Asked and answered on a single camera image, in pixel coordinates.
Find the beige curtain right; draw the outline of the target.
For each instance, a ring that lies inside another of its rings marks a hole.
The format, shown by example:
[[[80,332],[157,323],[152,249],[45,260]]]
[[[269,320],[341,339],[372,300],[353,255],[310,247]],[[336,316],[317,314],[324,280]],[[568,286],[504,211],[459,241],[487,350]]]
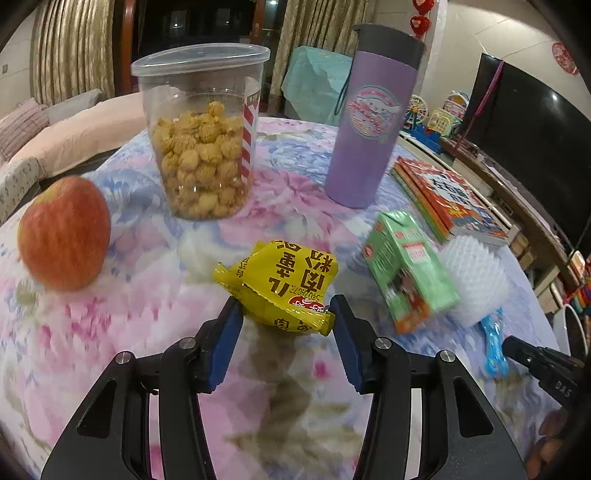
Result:
[[[356,49],[353,27],[372,19],[376,4],[372,0],[288,0],[273,62],[267,113],[280,111],[280,87],[294,50],[308,46],[352,56]]]

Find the red hanging decoration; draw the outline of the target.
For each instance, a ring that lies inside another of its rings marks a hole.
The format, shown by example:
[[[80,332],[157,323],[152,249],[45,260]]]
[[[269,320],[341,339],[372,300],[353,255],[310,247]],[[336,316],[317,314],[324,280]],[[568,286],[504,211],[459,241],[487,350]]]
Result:
[[[422,40],[431,28],[429,17],[431,10],[435,7],[435,0],[413,0],[416,14],[410,19],[410,27],[414,36]]]

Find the floral tablecloth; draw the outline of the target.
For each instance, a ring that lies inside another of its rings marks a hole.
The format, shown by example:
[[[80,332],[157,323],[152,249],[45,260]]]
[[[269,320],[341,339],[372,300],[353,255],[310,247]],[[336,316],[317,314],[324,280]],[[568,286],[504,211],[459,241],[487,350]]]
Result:
[[[179,179],[144,131],[1,228],[1,456],[18,479],[528,479],[554,401],[516,358],[555,344],[515,256],[436,245],[394,157],[325,192],[332,127],[263,120],[249,191]]]

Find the white foam fruit net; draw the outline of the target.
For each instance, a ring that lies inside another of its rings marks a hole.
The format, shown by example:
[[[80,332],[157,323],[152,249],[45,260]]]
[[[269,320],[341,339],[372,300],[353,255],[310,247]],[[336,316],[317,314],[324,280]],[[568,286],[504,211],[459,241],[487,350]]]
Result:
[[[439,253],[460,297],[450,311],[456,324],[476,325],[499,310],[509,296],[510,285],[500,259],[471,236],[456,236]]]

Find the clear cookie jar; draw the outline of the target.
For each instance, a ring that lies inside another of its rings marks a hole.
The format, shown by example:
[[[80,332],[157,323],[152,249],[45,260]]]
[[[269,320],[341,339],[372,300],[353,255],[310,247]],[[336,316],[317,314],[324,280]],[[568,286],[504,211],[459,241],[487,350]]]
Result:
[[[174,215],[206,220],[242,209],[252,189],[268,59],[264,46],[208,43],[153,53],[132,64]]]

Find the black television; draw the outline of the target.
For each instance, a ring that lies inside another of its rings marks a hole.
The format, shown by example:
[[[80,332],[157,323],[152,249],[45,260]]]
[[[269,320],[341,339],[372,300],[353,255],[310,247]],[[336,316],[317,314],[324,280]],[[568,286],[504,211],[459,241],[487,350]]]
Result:
[[[590,120],[551,87],[480,58],[459,134],[507,171],[590,254]]]

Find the red apple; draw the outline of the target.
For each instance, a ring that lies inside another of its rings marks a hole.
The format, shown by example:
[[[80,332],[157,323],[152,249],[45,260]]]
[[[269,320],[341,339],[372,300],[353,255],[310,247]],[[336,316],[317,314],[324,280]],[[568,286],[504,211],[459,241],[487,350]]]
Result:
[[[99,275],[110,242],[106,200],[95,184],[67,176],[38,195],[19,221],[17,246],[31,276],[54,291],[75,291]]]

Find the beige curtain left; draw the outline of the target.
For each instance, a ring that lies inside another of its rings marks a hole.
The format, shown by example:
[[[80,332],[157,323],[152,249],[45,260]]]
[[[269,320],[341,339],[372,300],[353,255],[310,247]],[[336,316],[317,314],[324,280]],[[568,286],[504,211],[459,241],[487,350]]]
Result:
[[[113,0],[43,1],[32,31],[30,82],[37,102],[53,106],[98,89],[115,96]]]

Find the beige curtain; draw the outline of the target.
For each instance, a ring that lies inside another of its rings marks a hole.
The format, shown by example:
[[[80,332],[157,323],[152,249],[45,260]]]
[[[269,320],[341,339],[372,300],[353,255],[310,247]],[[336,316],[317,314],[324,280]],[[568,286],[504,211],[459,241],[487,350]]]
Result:
[[[43,1],[32,31],[30,82],[37,102],[53,106],[98,89],[115,96],[113,0]]]
[[[267,113],[280,111],[280,87],[294,50],[308,46],[352,56],[356,49],[353,27],[372,19],[376,4],[372,0],[288,0],[273,62]]]

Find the green milk carton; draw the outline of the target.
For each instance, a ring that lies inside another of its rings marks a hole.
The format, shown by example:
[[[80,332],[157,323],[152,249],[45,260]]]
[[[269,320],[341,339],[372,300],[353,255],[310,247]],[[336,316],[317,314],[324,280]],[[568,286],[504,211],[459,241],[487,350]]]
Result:
[[[457,288],[409,213],[379,214],[362,253],[397,333],[408,334],[459,304]]]

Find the blue plastic wrapper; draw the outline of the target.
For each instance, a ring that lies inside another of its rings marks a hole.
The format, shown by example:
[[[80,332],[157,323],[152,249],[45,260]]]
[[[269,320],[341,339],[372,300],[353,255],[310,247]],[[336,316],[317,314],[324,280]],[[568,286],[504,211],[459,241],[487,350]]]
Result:
[[[502,350],[503,310],[497,309],[480,322],[485,335],[484,374],[490,378],[504,378],[509,373],[509,365]]]

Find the yellow snack wrapper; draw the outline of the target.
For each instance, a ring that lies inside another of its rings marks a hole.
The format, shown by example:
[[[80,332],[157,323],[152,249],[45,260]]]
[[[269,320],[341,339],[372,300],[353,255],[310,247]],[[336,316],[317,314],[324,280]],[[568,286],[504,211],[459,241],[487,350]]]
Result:
[[[286,240],[256,243],[231,267],[219,264],[213,279],[238,299],[256,322],[290,333],[329,335],[335,315],[325,294],[339,273],[331,253]]]

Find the ferris wheel toy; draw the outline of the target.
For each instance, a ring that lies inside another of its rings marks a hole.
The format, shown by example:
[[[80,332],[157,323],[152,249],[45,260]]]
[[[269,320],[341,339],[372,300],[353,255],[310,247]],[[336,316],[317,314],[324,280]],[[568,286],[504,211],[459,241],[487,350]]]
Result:
[[[417,126],[422,125],[429,115],[427,102],[419,95],[413,94],[405,114],[403,129],[411,132]]]

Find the purple tumbler with lid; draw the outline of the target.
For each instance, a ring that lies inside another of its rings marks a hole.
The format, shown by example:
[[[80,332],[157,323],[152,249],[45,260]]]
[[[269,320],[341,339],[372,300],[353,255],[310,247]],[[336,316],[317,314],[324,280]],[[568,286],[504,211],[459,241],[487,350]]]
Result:
[[[425,45],[391,27],[353,27],[358,46],[337,110],[342,113],[325,193],[349,208],[373,203],[416,85]]]

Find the pink sofa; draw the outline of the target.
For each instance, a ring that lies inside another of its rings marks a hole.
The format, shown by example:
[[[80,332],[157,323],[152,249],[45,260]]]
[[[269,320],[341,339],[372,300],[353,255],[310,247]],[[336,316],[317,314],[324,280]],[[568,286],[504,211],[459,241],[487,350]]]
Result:
[[[96,162],[146,125],[140,93],[108,100],[95,89],[44,108],[26,100],[1,120],[1,220],[8,220],[45,180]]]

